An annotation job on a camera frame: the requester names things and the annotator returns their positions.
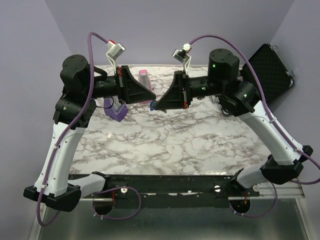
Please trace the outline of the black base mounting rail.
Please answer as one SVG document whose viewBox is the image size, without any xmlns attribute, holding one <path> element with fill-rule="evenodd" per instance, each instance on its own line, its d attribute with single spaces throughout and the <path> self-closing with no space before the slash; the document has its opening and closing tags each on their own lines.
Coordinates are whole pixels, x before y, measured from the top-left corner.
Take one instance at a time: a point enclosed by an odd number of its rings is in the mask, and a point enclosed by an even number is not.
<svg viewBox="0 0 320 240">
<path fill-rule="evenodd" d="M 116 208 L 228 208 L 229 199 L 258 197 L 253 188 L 231 185 L 231 175 L 132 175 L 112 174 L 106 188 L 113 193 L 91 193 L 96 203 L 115 200 Z"/>
</svg>

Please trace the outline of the aluminium frame extrusion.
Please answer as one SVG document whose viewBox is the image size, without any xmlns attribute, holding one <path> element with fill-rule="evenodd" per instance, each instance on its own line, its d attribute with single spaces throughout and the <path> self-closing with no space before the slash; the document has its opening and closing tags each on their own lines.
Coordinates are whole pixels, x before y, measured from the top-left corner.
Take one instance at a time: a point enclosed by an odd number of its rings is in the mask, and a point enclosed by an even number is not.
<svg viewBox="0 0 320 240">
<path fill-rule="evenodd" d="M 274 199 L 275 191 L 270 182 L 260 183 L 259 198 L 262 199 Z M 278 199 L 303 199 L 305 198 L 302 186 L 297 183 L 287 182 L 282 185 L 275 184 Z"/>
</svg>

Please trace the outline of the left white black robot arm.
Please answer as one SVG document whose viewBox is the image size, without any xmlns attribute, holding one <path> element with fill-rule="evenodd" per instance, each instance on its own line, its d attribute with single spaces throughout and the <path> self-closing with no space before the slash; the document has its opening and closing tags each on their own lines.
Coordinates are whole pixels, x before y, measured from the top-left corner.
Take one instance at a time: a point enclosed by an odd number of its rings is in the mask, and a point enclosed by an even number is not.
<svg viewBox="0 0 320 240">
<path fill-rule="evenodd" d="M 110 194 L 110 176 L 97 171 L 78 180 L 69 180 L 77 146 L 96 110 L 96 99 L 118 97 L 126 104 L 155 100 L 156 95 L 134 79 L 127 65 L 116 68 L 109 76 L 90 66 L 83 55 L 67 57 L 60 78 L 62 96 L 55 105 L 53 133 L 42 171 L 35 184 L 23 195 L 57 211 L 71 212 L 81 198 L 96 193 Z"/>
</svg>

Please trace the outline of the pink metronome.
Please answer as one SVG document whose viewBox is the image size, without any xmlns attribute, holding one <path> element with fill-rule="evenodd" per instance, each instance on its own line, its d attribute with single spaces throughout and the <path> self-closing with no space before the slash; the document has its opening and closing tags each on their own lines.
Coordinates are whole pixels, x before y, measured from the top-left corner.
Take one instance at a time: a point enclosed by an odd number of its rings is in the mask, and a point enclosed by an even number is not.
<svg viewBox="0 0 320 240">
<path fill-rule="evenodd" d="M 148 71 L 146 69 L 142 69 L 138 73 L 138 82 L 150 90 L 152 93 L 154 92 L 154 88 L 151 84 Z"/>
</svg>

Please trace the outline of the purple metronome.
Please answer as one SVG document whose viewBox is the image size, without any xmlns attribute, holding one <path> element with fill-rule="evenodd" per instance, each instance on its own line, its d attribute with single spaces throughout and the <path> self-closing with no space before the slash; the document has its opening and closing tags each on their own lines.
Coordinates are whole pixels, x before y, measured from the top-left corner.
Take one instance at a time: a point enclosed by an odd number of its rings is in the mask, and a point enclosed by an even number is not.
<svg viewBox="0 0 320 240">
<path fill-rule="evenodd" d="M 117 96 L 104 98 L 103 108 L 105 115 L 117 122 L 121 122 L 129 111 L 127 105 L 121 104 Z"/>
</svg>

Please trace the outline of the blue key tag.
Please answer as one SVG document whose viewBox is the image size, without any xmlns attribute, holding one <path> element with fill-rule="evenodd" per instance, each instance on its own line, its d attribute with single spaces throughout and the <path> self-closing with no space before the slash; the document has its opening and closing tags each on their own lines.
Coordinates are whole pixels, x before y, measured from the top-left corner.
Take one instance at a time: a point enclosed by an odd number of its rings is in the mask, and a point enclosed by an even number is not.
<svg viewBox="0 0 320 240">
<path fill-rule="evenodd" d="M 157 101 L 156 100 L 152 100 L 150 102 L 150 105 L 149 105 L 149 109 L 150 111 L 154 111 L 155 110 L 155 105 L 156 105 Z"/>
</svg>

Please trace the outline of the black poker chip case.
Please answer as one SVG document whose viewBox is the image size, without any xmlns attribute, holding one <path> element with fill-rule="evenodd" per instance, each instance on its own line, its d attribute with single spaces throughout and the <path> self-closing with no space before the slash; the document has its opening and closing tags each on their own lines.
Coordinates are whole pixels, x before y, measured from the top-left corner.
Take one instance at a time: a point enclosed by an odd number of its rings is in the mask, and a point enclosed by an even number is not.
<svg viewBox="0 0 320 240">
<path fill-rule="evenodd" d="M 209 53 L 207 76 L 200 89 L 191 85 L 192 97 L 218 96 L 229 110 L 254 106 L 258 101 L 271 104 L 294 85 L 287 69 L 268 43 L 263 44 L 238 70 L 240 60 L 230 50 L 216 48 Z"/>
</svg>

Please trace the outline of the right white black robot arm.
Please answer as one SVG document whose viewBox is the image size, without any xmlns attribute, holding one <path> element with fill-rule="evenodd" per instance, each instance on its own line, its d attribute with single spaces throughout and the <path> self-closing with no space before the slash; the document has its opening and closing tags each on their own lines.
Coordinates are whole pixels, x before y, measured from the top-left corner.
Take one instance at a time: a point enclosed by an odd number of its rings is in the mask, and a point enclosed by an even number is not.
<svg viewBox="0 0 320 240">
<path fill-rule="evenodd" d="M 267 161 L 239 170 L 230 183 L 230 191 L 241 196 L 254 185 L 271 182 L 282 185 L 297 178 L 303 170 L 306 156 L 313 153 L 301 145 L 264 108 L 259 90 L 248 81 L 238 80 L 240 60 L 224 48 L 209 53 L 206 76 L 189 77 L 175 71 L 173 81 L 153 110 L 187 109 L 194 98 L 217 96 L 222 107 L 239 117 L 262 140 L 270 151 Z"/>
</svg>

